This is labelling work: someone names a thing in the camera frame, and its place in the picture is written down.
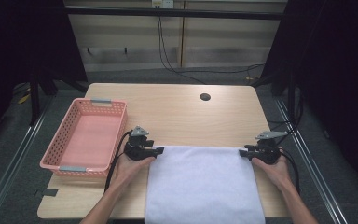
plastic basket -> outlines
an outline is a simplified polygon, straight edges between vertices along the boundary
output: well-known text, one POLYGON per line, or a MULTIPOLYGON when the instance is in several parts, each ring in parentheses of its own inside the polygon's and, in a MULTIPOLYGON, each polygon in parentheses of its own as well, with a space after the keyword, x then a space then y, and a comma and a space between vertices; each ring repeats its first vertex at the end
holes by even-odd
POLYGON ((40 166, 57 175, 107 176, 126 121, 124 101, 75 99, 40 166))

wooden table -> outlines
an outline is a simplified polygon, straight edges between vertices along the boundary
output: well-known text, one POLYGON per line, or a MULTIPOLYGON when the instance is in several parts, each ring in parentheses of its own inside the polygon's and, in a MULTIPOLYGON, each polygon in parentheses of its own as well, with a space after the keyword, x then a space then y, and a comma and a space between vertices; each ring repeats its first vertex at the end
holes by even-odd
MULTIPOLYGON (((161 146, 243 147, 269 130, 255 89, 244 86, 111 84, 89 86, 86 98, 127 101, 126 131, 140 125, 161 146), (208 93, 209 101, 200 99, 208 93)), ((266 174, 255 169, 266 217, 287 217, 282 195, 266 174)), ((144 218, 148 169, 143 169, 122 195, 111 217, 144 218)), ((105 179, 53 175, 37 214, 42 218, 84 217, 103 195, 105 179)))

metal rail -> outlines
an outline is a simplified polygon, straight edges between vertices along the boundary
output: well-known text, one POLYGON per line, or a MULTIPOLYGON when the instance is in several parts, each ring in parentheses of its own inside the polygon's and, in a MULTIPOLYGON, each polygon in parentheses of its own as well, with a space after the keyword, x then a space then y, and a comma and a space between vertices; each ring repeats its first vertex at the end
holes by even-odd
POLYGON ((11 160, 9 166, 7 167, 4 175, 0 179, 0 207, 7 196, 7 193, 16 177, 17 172, 20 170, 23 160, 25 159, 30 145, 33 143, 34 138, 36 137, 37 133, 39 132, 40 127, 42 126, 43 120, 46 116, 46 111, 48 110, 49 106, 51 105, 53 97, 49 97, 48 101, 45 104, 45 109, 43 110, 42 114, 40 115, 39 119, 36 121, 34 126, 28 128, 28 131, 24 138, 22 139, 20 146, 17 149, 16 154, 14 155, 13 159, 11 160))
POLYGON ((334 196, 331 189, 327 186, 327 183, 324 180, 324 177, 322 176, 321 171, 319 170, 317 164, 315 163, 315 160, 312 158, 312 155, 310 154, 310 150, 308 149, 307 145, 304 142, 303 137, 301 136, 298 129, 296 129, 290 122, 289 122, 289 116, 287 112, 286 105, 284 104, 282 99, 276 100, 275 103, 277 104, 277 107, 283 117, 283 119, 287 124, 287 127, 289 130, 294 130, 292 133, 293 140, 296 143, 296 146, 298 148, 298 152, 301 155, 303 161, 305 162, 309 172, 310 176, 313 180, 313 182, 316 185, 316 188, 319 190, 320 195, 322 196, 322 199, 324 200, 324 204, 330 213, 331 218, 333 219, 334 223, 343 223, 347 224, 348 221, 345 219, 343 212, 341 211, 341 208, 339 206, 339 203, 336 200, 336 197, 334 196))
POLYGON ((294 17, 279 12, 218 11, 169 8, 126 8, 126 7, 19 7, 23 14, 59 13, 74 15, 107 16, 154 16, 154 17, 189 17, 280 21, 294 17))

white towel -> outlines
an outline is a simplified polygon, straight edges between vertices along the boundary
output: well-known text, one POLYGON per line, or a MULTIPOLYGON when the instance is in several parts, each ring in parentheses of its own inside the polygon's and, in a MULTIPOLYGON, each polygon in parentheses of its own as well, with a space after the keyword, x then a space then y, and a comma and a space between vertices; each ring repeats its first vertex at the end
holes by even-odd
POLYGON ((165 147, 150 165, 145 223, 265 223, 252 164, 234 147, 165 147))

wire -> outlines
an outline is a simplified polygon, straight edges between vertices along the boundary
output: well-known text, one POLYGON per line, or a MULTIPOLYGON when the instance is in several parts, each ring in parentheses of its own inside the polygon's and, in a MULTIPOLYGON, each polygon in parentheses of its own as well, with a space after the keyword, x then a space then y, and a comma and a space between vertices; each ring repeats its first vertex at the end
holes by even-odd
POLYGON ((292 155, 290 155, 290 153, 288 153, 287 151, 283 151, 283 153, 281 153, 287 160, 290 161, 290 163, 292 164, 293 170, 295 172, 295 185, 296 185, 296 190, 298 192, 298 194, 301 194, 301 189, 300 189, 300 177, 298 174, 298 169, 295 163, 295 160, 293 160, 292 155))
POLYGON ((164 42, 164 37, 163 37, 163 33, 162 33, 162 22, 161 22, 161 17, 158 17, 158 52, 159 52, 159 58, 161 60, 162 65, 164 66, 165 69, 167 69, 170 72, 175 73, 178 76, 181 77, 187 77, 190 79, 193 79, 199 83, 205 84, 205 82, 194 78, 194 77, 190 77, 190 76, 186 76, 184 75, 184 73, 216 73, 216 74, 236 74, 236 73, 247 73, 247 77, 248 77, 248 85, 250 84, 250 73, 249 71, 256 69, 257 67, 260 66, 264 66, 264 63, 258 63, 258 64, 252 64, 250 66, 247 66, 246 69, 242 69, 242 70, 237 70, 237 71, 211 71, 211 70, 186 70, 186 71, 177 71, 175 70, 171 64, 170 61, 168 59, 168 55, 167 55, 167 51, 165 49, 165 42, 164 42), (162 51, 164 52, 164 56, 165 56, 165 61, 167 64, 165 64, 163 57, 162 57, 162 53, 161 53, 161 45, 162 45, 162 51))
POLYGON ((299 98, 299 100, 298 100, 298 104, 297 104, 297 109, 296 109, 296 115, 295 115, 295 120, 293 120, 293 121, 291 121, 291 120, 287 120, 287 121, 276 121, 276 120, 267 120, 267 122, 269 122, 269 123, 278 123, 278 125, 277 126, 275 126, 275 127, 273 127, 273 128, 271 128, 271 130, 275 130, 275 129, 277 129, 277 128, 279 128, 279 127, 281 127, 283 124, 288 124, 288 123, 290 123, 290 124, 292 124, 292 126, 293 126, 293 128, 292 129, 289 129, 288 131, 287 131, 287 135, 285 135, 283 138, 281 138, 281 140, 276 144, 277 146, 284 140, 284 139, 286 139, 286 137, 290 134, 290 133, 293 133, 293 132, 295 132, 298 128, 298 125, 299 125, 299 123, 300 123, 300 121, 301 121, 301 118, 302 118, 302 116, 303 116, 303 114, 304 114, 304 97, 303 97, 303 95, 302 95, 302 93, 300 93, 300 98, 299 98))
POLYGON ((117 161, 118 161, 118 159, 120 158, 120 156, 123 155, 123 153, 124 153, 124 152, 122 152, 122 153, 120 153, 120 154, 118 155, 118 152, 119 152, 120 149, 121 149, 121 144, 123 144, 124 138, 125 138, 127 135, 131 134, 131 132, 132 132, 132 130, 129 131, 129 132, 124 133, 123 136, 121 136, 120 142, 118 143, 118 146, 117 146, 117 149, 116 149, 115 157, 113 158, 113 161, 112 161, 112 163, 110 164, 109 173, 107 174, 107 178, 106 178, 106 182, 105 182, 104 192, 106 192, 107 189, 109 189, 110 181, 111 181, 111 179, 112 179, 113 171, 115 170, 117 161))
POLYGON ((161 17, 157 17, 157 20, 158 20, 158 52, 159 52, 159 58, 161 59, 161 63, 162 65, 165 67, 165 69, 167 69, 168 71, 170 72, 173 72, 175 73, 176 75, 178 76, 181 76, 181 77, 187 77, 187 78, 190 78, 190 79, 193 79, 201 84, 204 84, 206 85, 205 82, 199 80, 199 79, 196 79, 194 77, 189 77, 189 76, 186 76, 186 75, 183 75, 177 71, 175 71, 173 69, 173 67, 171 66, 170 64, 170 61, 168 60, 168 55, 167 55, 167 51, 165 50, 165 42, 164 42, 164 37, 163 37, 163 34, 162 34, 162 26, 161 26, 161 17), (167 65, 165 64, 164 60, 162 59, 162 54, 161 54, 161 43, 162 43, 162 48, 163 48, 163 51, 164 51, 164 55, 165 55, 165 60, 167 61, 167 64, 169 67, 167 67, 167 65))

